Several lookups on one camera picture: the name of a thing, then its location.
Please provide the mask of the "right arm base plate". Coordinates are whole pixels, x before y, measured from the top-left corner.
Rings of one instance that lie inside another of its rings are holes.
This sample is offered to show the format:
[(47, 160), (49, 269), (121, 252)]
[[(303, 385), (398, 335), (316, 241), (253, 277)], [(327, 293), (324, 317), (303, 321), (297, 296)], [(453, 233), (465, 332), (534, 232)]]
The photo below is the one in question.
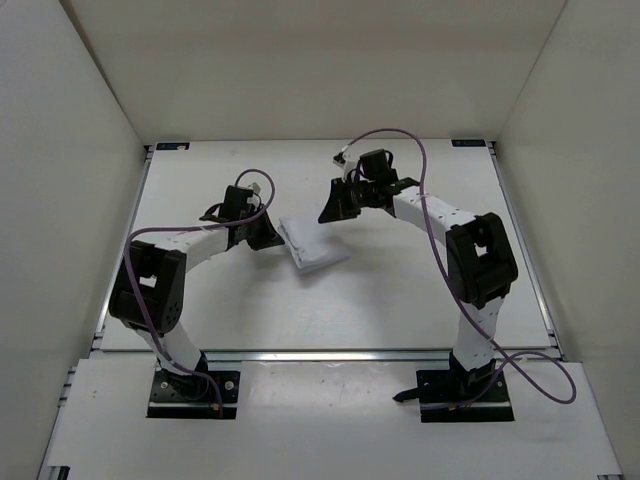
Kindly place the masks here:
[(464, 387), (452, 370), (418, 370), (416, 386), (393, 400), (419, 402), (422, 423), (504, 423), (515, 416), (505, 375), (490, 375)]

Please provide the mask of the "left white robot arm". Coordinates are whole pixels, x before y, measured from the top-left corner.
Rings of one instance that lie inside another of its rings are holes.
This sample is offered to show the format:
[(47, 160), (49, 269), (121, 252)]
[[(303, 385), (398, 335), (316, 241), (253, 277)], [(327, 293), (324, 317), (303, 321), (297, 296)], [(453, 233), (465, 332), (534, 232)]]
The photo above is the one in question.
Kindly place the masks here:
[(198, 225), (170, 232), (156, 243), (129, 241), (108, 311), (145, 340), (185, 397), (197, 398), (208, 389), (209, 373), (204, 353), (180, 324), (187, 273), (241, 243), (259, 251), (284, 241), (255, 183), (229, 186), (223, 202), (210, 207)]

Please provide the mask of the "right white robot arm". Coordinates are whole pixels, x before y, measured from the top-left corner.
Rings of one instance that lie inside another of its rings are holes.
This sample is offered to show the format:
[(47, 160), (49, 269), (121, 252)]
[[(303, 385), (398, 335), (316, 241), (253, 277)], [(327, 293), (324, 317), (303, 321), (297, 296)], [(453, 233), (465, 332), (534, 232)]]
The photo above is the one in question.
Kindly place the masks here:
[(475, 215), (420, 191), (411, 177), (401, 178), (386, 149), (367, 152), (356, 161), (343, 152), (333, 163), (342, 170), (331, 181), (329, 199), (318, 222), (357, 218), (365, 208), (385, 211), (425, 232), (446, 252), (445, 281), (463, 307), (450, 355), (449, 391), (471, 400), (484, 388), (493, 369), (498, 313), (518, 268), (501, 218)]

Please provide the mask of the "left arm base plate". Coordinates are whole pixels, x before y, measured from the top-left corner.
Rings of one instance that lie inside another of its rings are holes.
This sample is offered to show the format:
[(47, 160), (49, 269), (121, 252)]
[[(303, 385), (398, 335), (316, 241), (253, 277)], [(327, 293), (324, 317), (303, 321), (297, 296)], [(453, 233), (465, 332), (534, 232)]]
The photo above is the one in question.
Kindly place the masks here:
[(234, 420), (241, 372), (211, 371), (221, 394), (219, 408), (214, 389), (201, 378), (194, 381), (162, 369), (154, 373), (149, 393), (147, 417), (152, 419)]

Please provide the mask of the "white skirt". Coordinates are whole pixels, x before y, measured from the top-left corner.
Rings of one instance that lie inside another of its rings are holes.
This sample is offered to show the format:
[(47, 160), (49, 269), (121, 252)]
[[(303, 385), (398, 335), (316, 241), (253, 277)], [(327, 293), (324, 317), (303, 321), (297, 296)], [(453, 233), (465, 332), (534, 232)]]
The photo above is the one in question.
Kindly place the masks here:
[(343, 240), (329, 224), (320, 224), (314, 213), (281, 217), (277, 232), (300, 274), (309, 274), (350, 258)]

